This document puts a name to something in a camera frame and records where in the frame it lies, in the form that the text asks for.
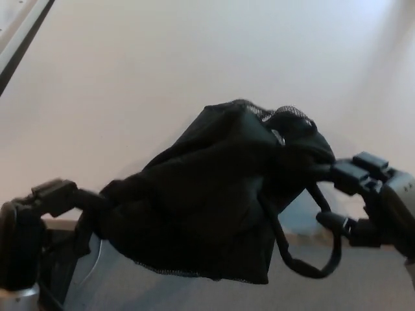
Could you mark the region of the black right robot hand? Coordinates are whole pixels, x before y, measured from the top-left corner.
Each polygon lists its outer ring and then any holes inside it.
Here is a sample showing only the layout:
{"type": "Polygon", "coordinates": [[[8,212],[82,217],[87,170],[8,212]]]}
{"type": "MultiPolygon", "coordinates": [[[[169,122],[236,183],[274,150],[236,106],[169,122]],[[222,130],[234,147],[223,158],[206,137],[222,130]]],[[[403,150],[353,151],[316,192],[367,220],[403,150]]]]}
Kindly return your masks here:
{"type": "Polygon", "coordinates": [[[323,227],[347,238],[353,247],[394,246],[407,259],[414,259],[414,176],[368,152],[315,165],[309,173],[317,181],[332,182],[340,192],[364,200],[366,218],[320,212],[316,219],[323,227]]]}

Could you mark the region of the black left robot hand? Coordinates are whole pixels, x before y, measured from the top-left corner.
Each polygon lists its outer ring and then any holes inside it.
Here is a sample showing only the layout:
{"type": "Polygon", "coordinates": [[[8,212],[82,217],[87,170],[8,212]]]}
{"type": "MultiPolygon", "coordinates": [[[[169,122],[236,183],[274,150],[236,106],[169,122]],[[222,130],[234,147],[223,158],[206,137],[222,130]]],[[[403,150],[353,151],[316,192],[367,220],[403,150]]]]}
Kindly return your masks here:
{"type": "Polygon", "coordinates": [[[32,287],[44,259],[78,259],[90,253],[89,241],[101,211],[111,207],[103,196],[80,189],[74,181],[53,179],[32,188],[23,198],[1,207],[1,287],[19,291],[32,287]],[[82,211],[73,233],[45,247],[46,224],[42,216],[57,218],[74,209],[82,211]]]}

